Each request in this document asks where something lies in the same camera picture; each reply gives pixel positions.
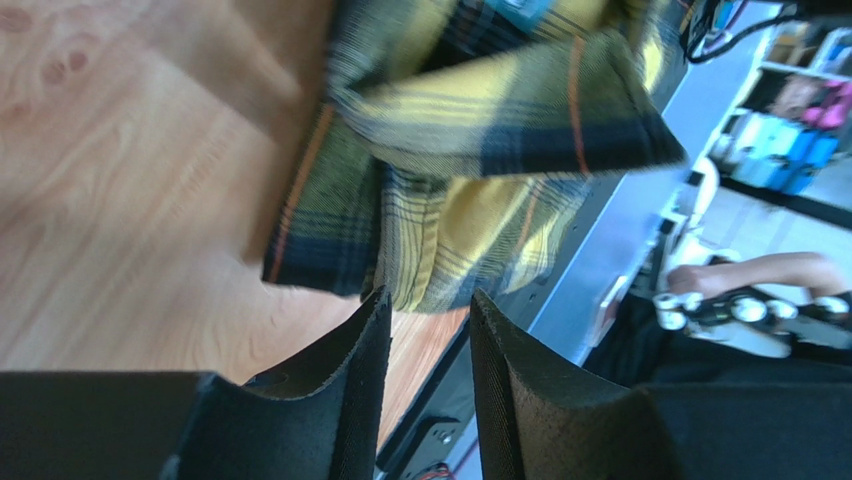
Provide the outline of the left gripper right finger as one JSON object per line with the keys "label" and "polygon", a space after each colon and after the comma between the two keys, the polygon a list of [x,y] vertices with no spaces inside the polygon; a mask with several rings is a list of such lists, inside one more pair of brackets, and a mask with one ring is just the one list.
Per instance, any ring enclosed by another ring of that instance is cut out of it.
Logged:
{"label": "left gripper right finger", "polygon": [[624,388],[561,357],[483,291],[470,334],[487,479],[847,479],[847,383]]}

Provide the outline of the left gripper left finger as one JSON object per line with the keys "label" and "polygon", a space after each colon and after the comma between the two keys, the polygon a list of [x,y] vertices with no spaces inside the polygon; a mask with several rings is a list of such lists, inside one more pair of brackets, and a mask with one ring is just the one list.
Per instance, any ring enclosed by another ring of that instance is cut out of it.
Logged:
{"label": "left gripper left finger", "polygon": [[369,479],[391,305],[238,385],[214,372],[5,372],[5,479]]}

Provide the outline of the yellow plaid long sleeve shirt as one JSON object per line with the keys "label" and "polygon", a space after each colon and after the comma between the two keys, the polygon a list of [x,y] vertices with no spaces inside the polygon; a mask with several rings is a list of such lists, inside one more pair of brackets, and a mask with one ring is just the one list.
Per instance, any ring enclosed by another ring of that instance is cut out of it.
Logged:
{"label": "yellow plaid long sleeve shirt", "polygon": [[591,181],[684,163],[689,1],[342,1],[266,283],[444,313],[547,277]]}

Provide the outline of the person forearm in background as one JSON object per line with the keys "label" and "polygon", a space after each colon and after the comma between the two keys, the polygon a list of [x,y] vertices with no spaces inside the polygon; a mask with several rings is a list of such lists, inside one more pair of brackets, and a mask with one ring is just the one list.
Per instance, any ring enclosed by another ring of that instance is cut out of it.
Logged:
{"label": "person forearm in background", "polygon": [[716,265],[682,265],[667,275],[671,293],[700,293],[707,299],[763,284],[802,288],[813,299],[851,291],[851,282],[839,267],[815,252],[777,253]]}

